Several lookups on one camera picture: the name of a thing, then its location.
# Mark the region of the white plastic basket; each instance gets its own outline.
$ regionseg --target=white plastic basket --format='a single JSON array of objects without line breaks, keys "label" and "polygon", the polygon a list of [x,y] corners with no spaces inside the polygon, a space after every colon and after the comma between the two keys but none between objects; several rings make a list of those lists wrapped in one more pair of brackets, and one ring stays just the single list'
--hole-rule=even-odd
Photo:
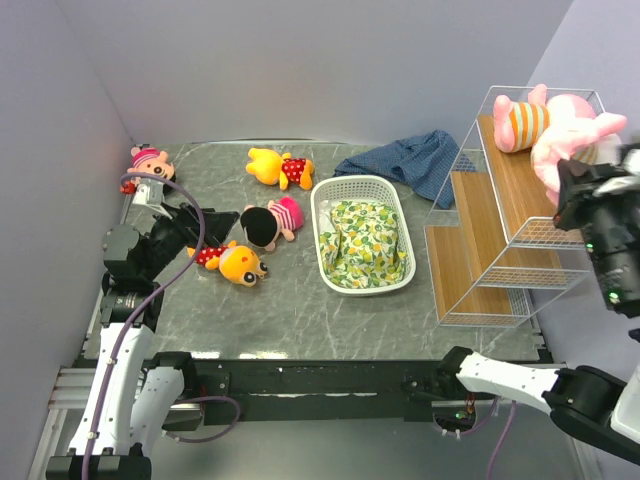
[{"label": "white plastic basket", "polygon": [[[327,278],[322,268],[322,256],[320,254],[320,227],[318,225],[318,217],[320,214],[320,204],[325,200],[328,201],[371,201],[376,200],[384,202],[394,208],[398,214],[398,248],[407,254],[405,275],[401,282],[394,285],[371,288],[344,288],[335,285]],[[413,247],[407,222],[402,212],[402,205],[396,189],[391,183],[384,178],[374,175],[350,175],[345,177],[329,178],[317,184],[311,192],[311,216],[313,219],[313,234],[316,242],[316,254],[318,257],[318,268],[324,283],[330,288],[343,295],[369,296],[387,293],[397,290],[407,285],[413,275],[416,273],[416,259],[413,255]]]}]

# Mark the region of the yellow plush toy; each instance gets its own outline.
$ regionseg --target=yellow plush toy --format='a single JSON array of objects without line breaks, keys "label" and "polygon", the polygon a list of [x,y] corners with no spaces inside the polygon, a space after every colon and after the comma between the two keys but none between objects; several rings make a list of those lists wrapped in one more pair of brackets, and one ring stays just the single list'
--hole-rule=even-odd
[{"label": "yellow plush toy", "polygon": [[289,182],[300,185],[304,190],[311,190],[314,172],[313,162],[307,158],[291,158],[290,153],[282,156],[268,148],[252,148],[249,150],[251,162],[247,164],[247,172],[254,175],[265,185],[280,184],[280,190],[286,190]]},{"label": "yellow plush toy", "polygon": [[[187,251],[190,257],[195,253],[193,248]],[[255,252],[235,241],[226,246],[202,249],[196,257],[196,263],[207,270],[218,269],[224,278],[245,287],[253,287],[258,278],[264,278],[267,274],[267,266]]]}]

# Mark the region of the pink plush toy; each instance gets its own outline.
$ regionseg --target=pink plush toy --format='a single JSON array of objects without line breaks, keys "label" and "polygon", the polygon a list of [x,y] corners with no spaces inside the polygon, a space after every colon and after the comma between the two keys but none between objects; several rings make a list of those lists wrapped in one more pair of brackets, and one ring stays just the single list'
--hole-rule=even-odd
[{"label": "pink plush toy", "polygon": [[529,103],[512,102],[499,95],[493,104],[493,136],[503,152],[532,147],[550,125],[596,116],[589,102],[577,95],[556,95],[547,102],[544,84],[536,85],[528,100]]},{"label": "pink plush toy", "polygon": [[585,163],[607,163],[615,161],[607,154],[614,148],[602,148],[603,143],[619,143],[616,134],[624,128],[627,118],[615,113],[602,113],[594,119],[574,118],[552,124],[540,136],[531,149],[533,171],[547,187],[547,198],[558,205],[560,178],[558,161],[584,161]]},{"label": "pink plush toy", "polygon": [[[127,169],[127,172],[150,173],[152,175],[164,177],[173,182],[176,181],[176,169],[168,162],[169,155],[167,152],[152,148],[149,145],[142,145],[131,149],[131,157],[133,166]],[[136,185],[138,185],[139,181],[139,178],[134,178],[128,181],[125,186],[120,187],[120,191],[128,194],[135,193]],[[171,187],[168,185],[165,185],[163,188],[164,193],[168,193],[170,190]]]},{"label": "pink plush toy", "polygon": [[277,202],[271,200],[267,208],[248,205],[240,216],[240,225],[247,240],[268,252],[276,248],[276,239],[282,233],[287,241],[293,241],[293,233],[304,225],[304,213],[291,197]]}]

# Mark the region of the pink striped shirt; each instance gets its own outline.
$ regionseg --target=pink striped shirt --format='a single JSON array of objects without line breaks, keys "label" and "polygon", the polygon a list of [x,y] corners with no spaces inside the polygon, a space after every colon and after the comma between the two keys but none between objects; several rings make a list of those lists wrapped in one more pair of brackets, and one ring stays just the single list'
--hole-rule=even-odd
[{"label": "pink striped shirt", "polygon": [[275,213],[280,219],[280,224],[282,228],[286,230],[294,231],[297,226],[293,221],[293,217],[291,216],[291,212],[287,207],[280,203],[275,203],[271,208],[269,208],[273,213]]}]

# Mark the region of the red polka dot clothing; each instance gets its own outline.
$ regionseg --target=red polka dot clothing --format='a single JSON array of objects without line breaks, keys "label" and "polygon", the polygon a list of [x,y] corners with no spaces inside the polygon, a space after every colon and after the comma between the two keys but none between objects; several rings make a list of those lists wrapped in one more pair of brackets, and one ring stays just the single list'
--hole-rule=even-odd
[{"label": "red polka dot clothing", "polygon": [[300,178],[306,164],[306,158],[287,158],[282,164],[282,171],[290,182],[300,185]]},{"label": "red polka dot clothing", "polygon": [[203,248],[198,254],[198,256],[196,257],[196,263],[198,265],[204,266],[213,257],[221,257],[222,254],[225,252],[225,250],[228,250],[228,249],[229,247],[225,245],[217,248],[213,248],[213,247]]}]

